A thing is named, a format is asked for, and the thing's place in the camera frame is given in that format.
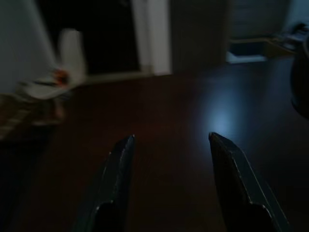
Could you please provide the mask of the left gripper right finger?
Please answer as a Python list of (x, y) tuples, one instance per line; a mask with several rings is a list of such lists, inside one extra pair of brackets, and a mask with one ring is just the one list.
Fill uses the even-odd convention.
[(288, 232), (290, 224), (268, 183), (231, 140), (209, 133), (214, 179), (229, 232)]

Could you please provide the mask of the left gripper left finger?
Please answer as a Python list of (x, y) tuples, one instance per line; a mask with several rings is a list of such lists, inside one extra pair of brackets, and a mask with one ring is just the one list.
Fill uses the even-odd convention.
[(88, 187), (76, 217), (78, 232), (123, 232), (135, 136), (118, 141)]

